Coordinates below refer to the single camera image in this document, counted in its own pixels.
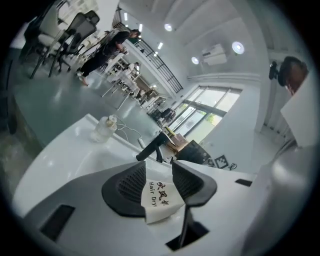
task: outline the black mesh chair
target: black mesh chair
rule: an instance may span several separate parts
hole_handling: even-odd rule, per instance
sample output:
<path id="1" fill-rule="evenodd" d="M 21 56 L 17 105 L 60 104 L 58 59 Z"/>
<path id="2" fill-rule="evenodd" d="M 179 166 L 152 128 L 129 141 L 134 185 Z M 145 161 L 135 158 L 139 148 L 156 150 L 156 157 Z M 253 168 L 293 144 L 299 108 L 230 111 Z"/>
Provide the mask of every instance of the black mesh chair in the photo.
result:
<path id="1" fill-rule="evenodd" d="M 96 12 L 93 11 L 93 10 L 90 10 L 90 11 L 86 12 L 84 15 L 85 15 L 87 18 L 89 18 L 90 21 L 91 21 L 91 23 L 94 24 L 94 25 L 97 25 L 98 22 L 100 21 L 99 16 L 98 16 L 98 15 L 96 14 Z"/>
<path id="2" fill-rule="evenodd" d="M 70 26 L 68 27 L 66 33 L 73 35 L 72 41 L 70 44 L 67 44 L 66 41 L 64 41 L 61 46 L 62 50 L 58 50 L 57 54 L 55 55 L 54 61 L 51 66 L 51 70 L 49 73 L 49 77 L 51 76 L 54 65 L 56 61 L 59 63 L 59 73 L 61 72 L 62 63 L 66 64 L 68 68 L 68 72 L 71 70 L 71 66 L 63 59 L 63 56 L 67 55 L 74 55 L 77 54 L 79 51 L 79 46 L 81 43 L 90 35 L 92 35 L 94 32 L 96 32 L 96 24 L 98 23 L 99 16 L 91 10 L 90 15 L 88 16 L 83 13 L 78 13 L 73 21 L 71 22 Z"/>
<path id="3" fill-rule="evenodd" d="M 70 26 L 64 32 L 64 34 L 59 38 L 58 44 L 60 44 L 59 48 L 55 50 L 55 53 L 51 53 L 50 56 L 54 56 L 53 63 L 51 65 L 49 77 L 51 77 L 53 69 L 55 67 L 56 62 L 59 62 L 59 72 L 61 71 L 62 63 L 65 63 L 69 66 L 68 71 L 70 71 L 70 65 L 63 60 L 64 55 L 71 55 L 75 54 L 78 51 L 79 45 L 85 40 L 88 36 L 93 34 L 97 30 L 96 26 L 91 22 L 90 18 L 88 18 L 82 12 L 79 12 L 74 17 L 73 21 L 71 22 Z M 66 41 L 73 36 L 70 44 L 67 44 Z M 36 67 L 33 70 L 31 75 L 31 79 L 34 77 L 35 73 L 37 72 L 40 64 L 45 61 L 47 56 L 52 51 L 52 48 L 48 47 L 46 52 L 39 58 Z"/>

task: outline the floor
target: floor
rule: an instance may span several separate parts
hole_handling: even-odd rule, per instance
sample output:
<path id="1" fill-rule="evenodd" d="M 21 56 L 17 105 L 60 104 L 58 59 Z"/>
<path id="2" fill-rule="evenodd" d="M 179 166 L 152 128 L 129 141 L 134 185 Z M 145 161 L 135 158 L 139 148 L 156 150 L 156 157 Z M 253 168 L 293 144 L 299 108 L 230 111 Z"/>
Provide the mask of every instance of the floor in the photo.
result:
<path id="1" fill-rule="evenodd" d="M 48 78 L 49 65 L 50 62 L 42 66 L 33 79 L 29 79 L 29 76 L 35 66 L 34 61 L 25 63 L 18 70 L 14 89 L 19 116 L 18 131 L 14 136 L 0 133 L 0 141 L 4 142 L 0 149 L 0 167 L 6 175 L 10 194 L 39 152 L 86 114 L 91 114 L 97 120 L 103 116 L 117 115 L 128 127 L 142 135 L 146 145 L 160 130 L 156 122 L 130 97 L 117 110 L 124 97 L 121 90 L 101 97 L 112 85 L 98 72 L 90 74 L 90 85 L 86 87 L 73 71 L 66 72 L 66 67 L 60 74 L 56 72 Z M 141 148 L 138 142 L 140 135 L 126 128 L 124 130 L 128 141 Z M 116 133 L 127 139 L 123 131 L 117 130 Z M 165 157 L 171 155 L 166 148 L 162 151 Z"/>

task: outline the white tissue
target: white tissue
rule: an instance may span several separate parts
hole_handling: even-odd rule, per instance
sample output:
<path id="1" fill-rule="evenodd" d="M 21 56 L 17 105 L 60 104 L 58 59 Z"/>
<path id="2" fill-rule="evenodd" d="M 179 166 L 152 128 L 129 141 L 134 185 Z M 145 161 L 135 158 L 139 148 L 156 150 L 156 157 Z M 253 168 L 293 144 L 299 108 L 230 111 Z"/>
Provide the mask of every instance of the white tissue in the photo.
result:
<path id="1" fill-rule="evenodd" d="M 146 179 L 141 195 L 141 206 L 145 209 L 146 223 L 163 220 L 185 204 L 173 183 Z"/>
<path id="2" fill-rule="evenodd" d="M 281 109 L 300 147 L 319 143 L 319 88 L 317 73 L 312 70 L 299 90 Z"/>

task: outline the wall-mounted device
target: wall-mounted device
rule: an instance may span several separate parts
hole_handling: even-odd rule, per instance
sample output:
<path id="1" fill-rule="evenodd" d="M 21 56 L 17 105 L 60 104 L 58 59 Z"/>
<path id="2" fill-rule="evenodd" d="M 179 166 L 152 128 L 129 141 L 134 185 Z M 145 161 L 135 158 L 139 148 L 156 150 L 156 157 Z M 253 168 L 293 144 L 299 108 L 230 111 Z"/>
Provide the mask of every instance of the wall-mounted device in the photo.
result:
<path id="1" fill-rule="evenodd" d="M 209 66 L 223 64 L 227 62 L 227 56 L 221 44 L 213 46 L 210 50 L 202 51 L 202 58 Z"/>
<path id="2" fill-rule="evenodd" d="M 272 61 L 272 63 L 270 64 L 269 79 L 277 79 L 278 74 L 279 71 L 277 70 L 277 63 L 275 61 Z"/>

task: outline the chair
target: chair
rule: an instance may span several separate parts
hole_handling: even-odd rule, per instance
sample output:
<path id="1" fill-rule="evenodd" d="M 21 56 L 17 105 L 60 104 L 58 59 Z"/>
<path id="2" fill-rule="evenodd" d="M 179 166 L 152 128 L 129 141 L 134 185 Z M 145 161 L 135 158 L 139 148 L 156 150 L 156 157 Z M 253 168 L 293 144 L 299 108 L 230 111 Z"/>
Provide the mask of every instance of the chair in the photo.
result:
<path id="1" fill-rule="evenodd" d="M 66 64 L 69 67 L 68 72 L 71 70 L 71 66 L 63 59 L 63 56 L 78 54 L 80 50 L 79 46 L 82 44 L 82 42 L 97 30 L 95 24 L 92 22 L 92 18 L 93 21 L 96 22 L 97 18 L 99 19 L 99 16 L 97 14 L 93 15 L 92 13 L 95 13 L 93 10 L 90 12 L 91 17 L 88 17 L 83 13 L 78 13 L 67 29 L 66 32 L 72 32 L 73 38 L 70 44 L 67 44 L 66 42 L 63 43 L 63 50 L 57 51 L 56 59 L 59 63 L 59 72 L 61 72 L 62 63 Z M 54 64 L 55 62 L 51 66 L 50 75 L 54 68 Z"/>
<path id="2" fill-rule="evenodd" d="M 100 21 L 99 16 L 93 10 L 90 10 L 90 11 L 86 12 L 84 15 L 87 18 L 89 18 L 91 23 L 94 24 L 94 25 L 97 25 L 98 22 Z"/>
<path id="3" fill-rule="evenodd" d="M 45 58 L 48 55 L 49 51 L 54 49 L 58 50 L 61 46 L 61 44 L 58 43 L 58 40 L 63 35 L 64 31 L 60 30 L 60 28 L 58 27 L 58 9 L 55 4 L 51 6 L 51 8 L 43 18 L 39 27 L 39 31 L 41 32 L 41 34 L 38 35 L 37 38 L 39 43 L 42 45 L 42 49 L 36 67 L 34 68 L 30 79 L 34 78 L 36 71 L 38 70 L 40 64 L 45 61 Z"/>
<path id="4" fill-rule="evenodd" d="M 50 19 L 48 18 L 45 23 L 42 22 L 42 23 L 44 23 L 44 26 L 46 26 L 46 28 L 48 28 L 49 25 L 51 25 L 51 31 L 52 31 L 51 34 L 41 34 L 38 36 L 40 43 L 45 48 L 47 48 L 47 50 L 45 53 L 42 53 L 42 55 L 40 55 L 38 63 L 36 65 L 36 67 L 34 68 L 30 79 L 32 79 L 34 77 L 40 64 L 42 62 L 44 62 L 46 57 L 49 55 L 54 56 L 54 60 L 51 65 L 49 77 L 51 77 L 51 75 L 52 75 L 52 72 L 53 72 L 53 69 L 54 69 L 54 66 L 55 66 L 57 60 L 59 62 L 59 67 L 60 67 L 59 71 L 61 71 L 62 63 L 65 63 L 66 65 L 68 65 L 69 66 L 68 70 L 70 70 L 70 65 L 67 64 L 62 59 L 62 56 L 69 55 L 69 54 L 75 54 L 77 52 L 78 47 L 81 44 L 81 42 L 97 30 L 96 26 L 93 23 L 91 23 L 90 19 L 87 18 L 82 12 L 79 12 L 76 14 L 76 16 L 74 17 L 73 21 L 71 22 L 70 26 L 67 28 L 66 31 L 60 30 L 58 28 L 57 9 L 55 9 L 55 12 L 52 11 L 52 13 L 55 13 L 56 16 L 51 15 Z M 53 27 L 55 27 L 55 25 L 56 25 L 56 28 L 59 29 L 59 31 L 58 30 L 54 31 L 54 29 L 52 29 Z M 67 44 L 66 41 L 71 36 L 73 36 L 73 39 L 70 42 L 70 44 Z"/>

